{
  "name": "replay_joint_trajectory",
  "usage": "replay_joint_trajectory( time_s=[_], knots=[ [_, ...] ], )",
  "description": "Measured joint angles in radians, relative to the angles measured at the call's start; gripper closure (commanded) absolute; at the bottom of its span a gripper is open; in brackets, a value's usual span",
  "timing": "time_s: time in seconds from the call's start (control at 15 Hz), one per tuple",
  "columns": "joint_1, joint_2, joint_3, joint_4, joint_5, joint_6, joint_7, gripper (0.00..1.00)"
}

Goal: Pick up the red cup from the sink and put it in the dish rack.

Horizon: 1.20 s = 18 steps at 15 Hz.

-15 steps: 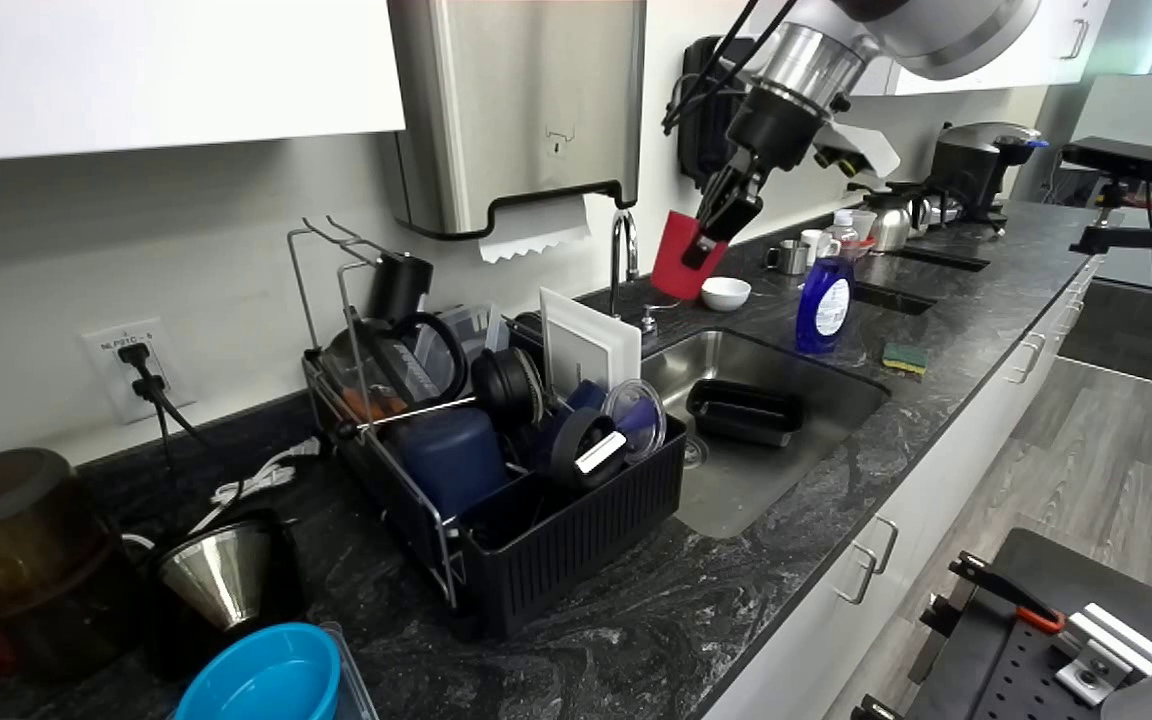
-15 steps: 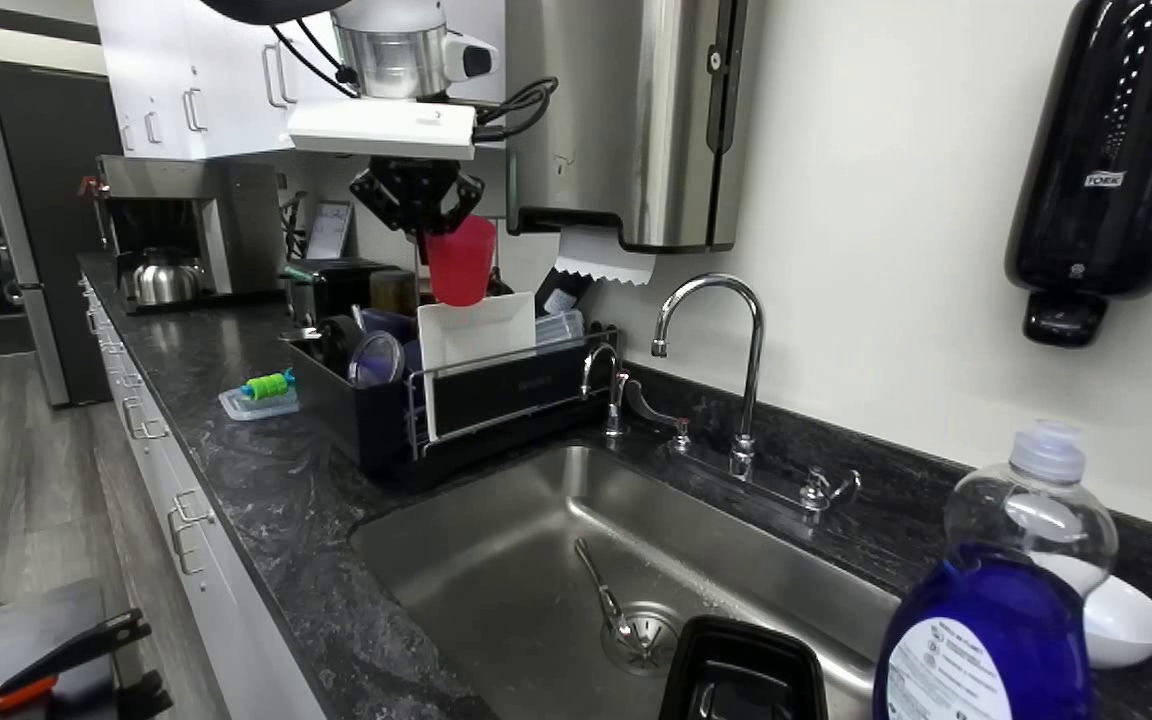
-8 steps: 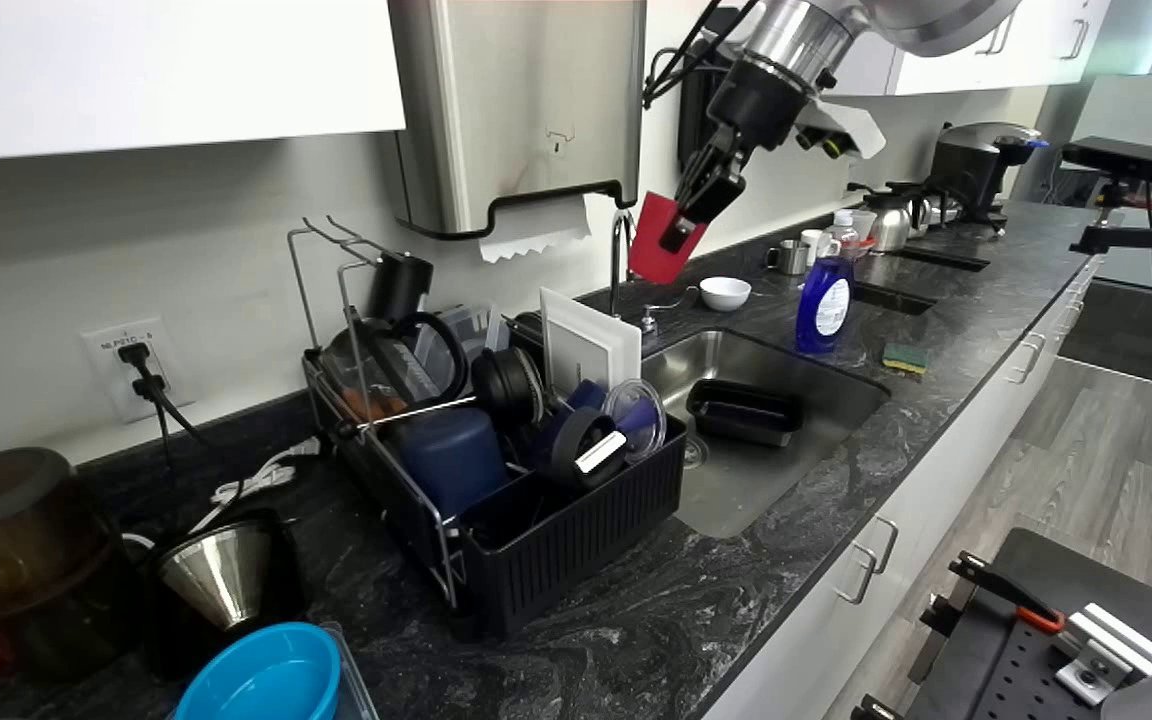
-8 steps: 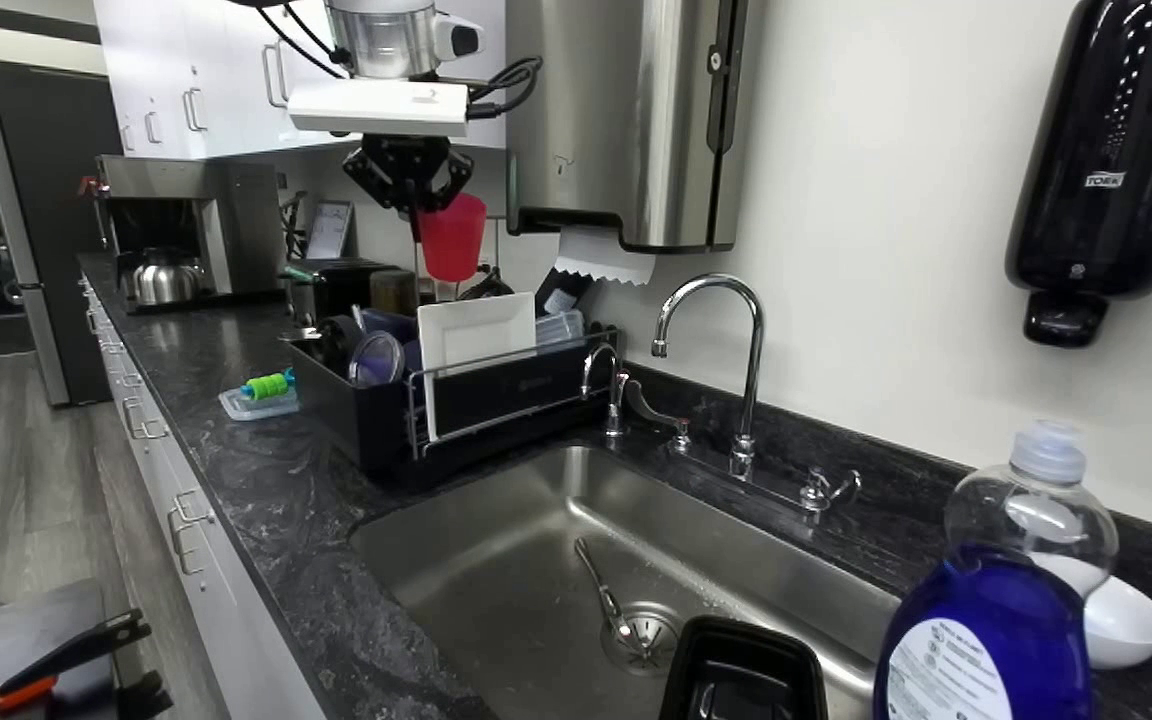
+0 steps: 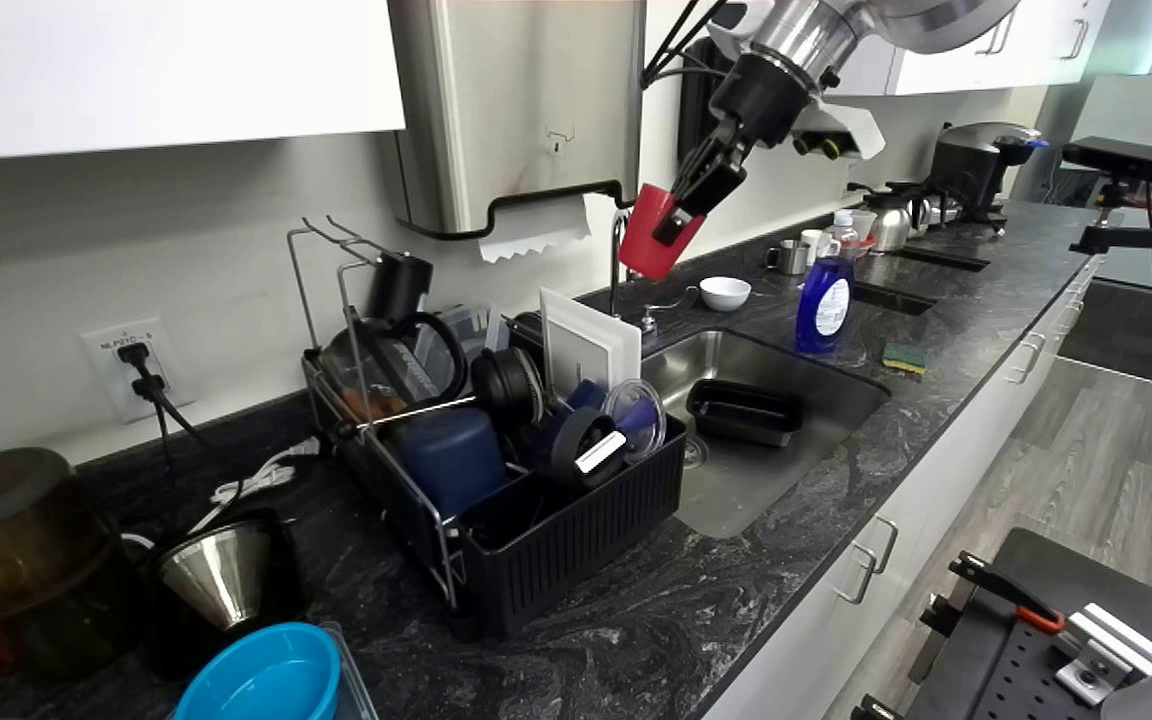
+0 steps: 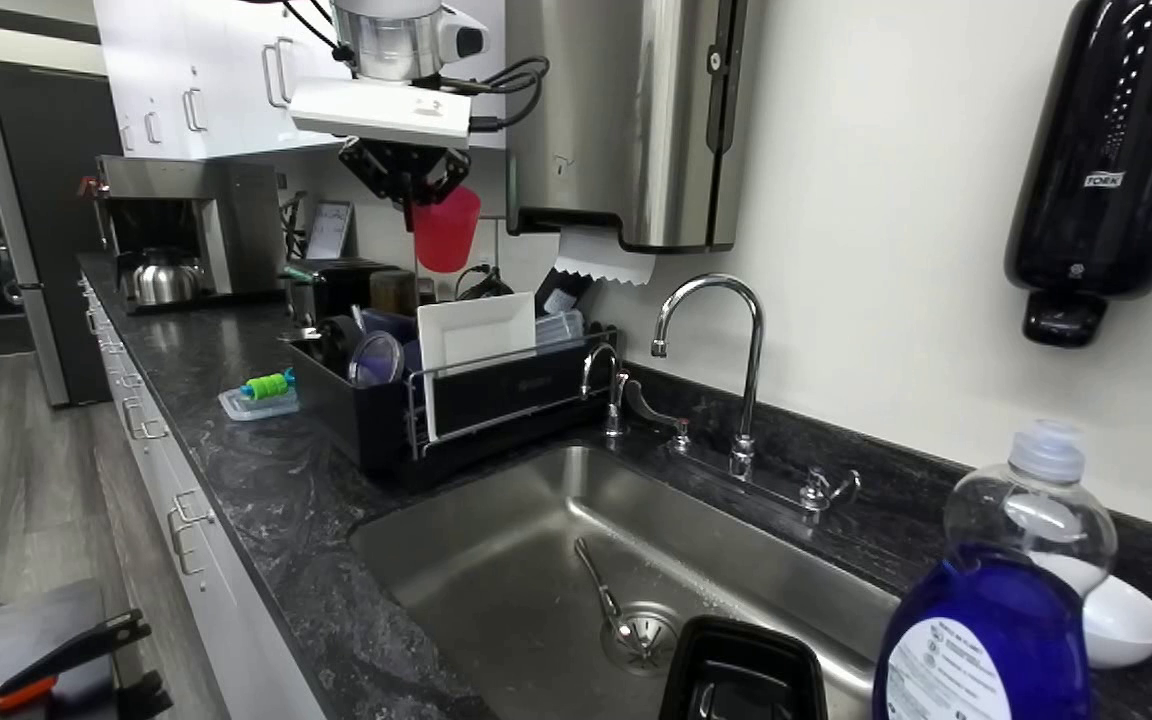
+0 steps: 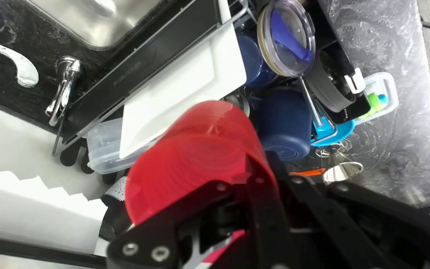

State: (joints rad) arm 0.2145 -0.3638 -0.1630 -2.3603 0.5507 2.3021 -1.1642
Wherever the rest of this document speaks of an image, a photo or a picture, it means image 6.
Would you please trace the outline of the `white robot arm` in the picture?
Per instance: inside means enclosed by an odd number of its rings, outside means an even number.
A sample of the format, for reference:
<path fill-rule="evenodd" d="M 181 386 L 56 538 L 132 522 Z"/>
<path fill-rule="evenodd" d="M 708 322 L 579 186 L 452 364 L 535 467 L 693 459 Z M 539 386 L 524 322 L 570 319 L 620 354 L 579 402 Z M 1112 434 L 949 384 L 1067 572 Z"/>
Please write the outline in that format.
<path fill-rule="evenodd" d="M 353 81 L 335 90 L 357 173 L 377 196 L 442 204 L 468 174 L 472 96 L 445 66 L 487 26 L 452 0 L 334 0 Z"/>

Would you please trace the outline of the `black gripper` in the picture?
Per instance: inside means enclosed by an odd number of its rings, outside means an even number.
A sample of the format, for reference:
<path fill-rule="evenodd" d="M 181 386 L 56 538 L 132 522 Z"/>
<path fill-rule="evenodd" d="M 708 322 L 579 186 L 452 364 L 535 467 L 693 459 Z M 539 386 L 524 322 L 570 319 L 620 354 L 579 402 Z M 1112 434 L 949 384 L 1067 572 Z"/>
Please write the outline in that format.
<path fill-rule="evenodd" d="M 377 196 L 398 204 L 442 204 L 472 173 L 463 149 L 426 149 L 394 139 L 357 139 L 342 151 L 342 163 Z"/>

